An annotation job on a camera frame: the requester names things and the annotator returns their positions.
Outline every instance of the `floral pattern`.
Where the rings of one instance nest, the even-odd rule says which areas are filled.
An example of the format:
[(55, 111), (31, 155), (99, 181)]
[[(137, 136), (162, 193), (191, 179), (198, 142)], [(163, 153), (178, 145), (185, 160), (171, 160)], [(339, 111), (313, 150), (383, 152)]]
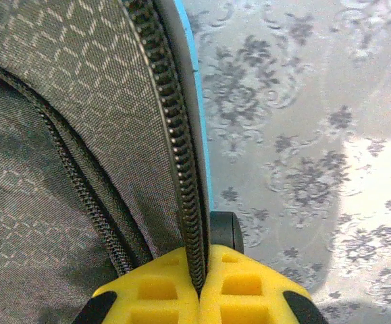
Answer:
[(391, 0), (187, 4), (215, 210), (329, 323), (391, 323)]
[(355, 62), (374, 58), (383, 41), (391, 36), (391, 0), (342, 0), (345, 8), (336, 14), (331, 31), (348, 32), (348, 54)]

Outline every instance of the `yellow foam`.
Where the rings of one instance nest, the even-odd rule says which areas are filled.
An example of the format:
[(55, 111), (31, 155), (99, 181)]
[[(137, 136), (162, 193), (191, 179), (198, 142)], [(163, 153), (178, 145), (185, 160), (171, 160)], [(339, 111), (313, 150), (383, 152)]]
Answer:
[(118, 297), (103, 324), (297, 324), (282, 293), (297, 283), (231, 248), (211, 246), (200, 300), (179, 248), (100, 287)]

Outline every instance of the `gray fabric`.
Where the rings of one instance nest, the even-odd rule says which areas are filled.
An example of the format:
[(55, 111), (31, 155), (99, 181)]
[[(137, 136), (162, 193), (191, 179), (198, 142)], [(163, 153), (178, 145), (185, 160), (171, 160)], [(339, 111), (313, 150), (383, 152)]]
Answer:
[(157, 257), (182, 237), (155, 89), (125, 12), (119, 0), (0, 1), (0, 66), (81, 135)]
[(115, 277), (36, 109), (0, 82), (0, 323), (68, 323)]

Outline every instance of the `floral pattern fabric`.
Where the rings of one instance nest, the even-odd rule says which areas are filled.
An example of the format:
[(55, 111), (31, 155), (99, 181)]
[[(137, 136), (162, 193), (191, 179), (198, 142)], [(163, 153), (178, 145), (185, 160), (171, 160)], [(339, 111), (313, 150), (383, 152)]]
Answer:
[(391, 0), (185, 0), (215, 209), (329, 323), (391, 323)]

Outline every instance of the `blue trim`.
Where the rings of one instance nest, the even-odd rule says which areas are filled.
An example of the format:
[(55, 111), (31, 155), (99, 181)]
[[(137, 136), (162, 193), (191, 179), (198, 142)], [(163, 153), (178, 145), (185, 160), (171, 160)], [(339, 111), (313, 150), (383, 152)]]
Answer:
[(198, 99), (198, 108), (200, 115), (200, 124), (201, 124), (201, 140), (203, 142), (203, 152), (204, 152), (204, 161), (206, 169), (206, 178), (207, 178), (207, 192), (209, 194), (209, 207), (213, 209), (213, 189), (211, 185), (211, 173), (210, 173), (210, 160), (209, 160), (209, 148), (207, 146), (207, 132), (206, 132), (206, 122), (205, 122), (205, 112), (203, 106), (203, 90), (201, 88), (201, 75), (200, 69), (198, 66), (198, 57), (197, 57), (197, 47), (195, 45), (194, 36), (192, 30), (190, 29), (189, 19), (186, 15), (183, 2), (181, 0), (174, 0), (176, 4), (177, 12), (180, 16), (180, 21), (182, 22), (186, 41), (189, 46), (190, 59), (192, 61), (192, 70), (194, 72), (195, 86), (197, 88), (197, 99)]

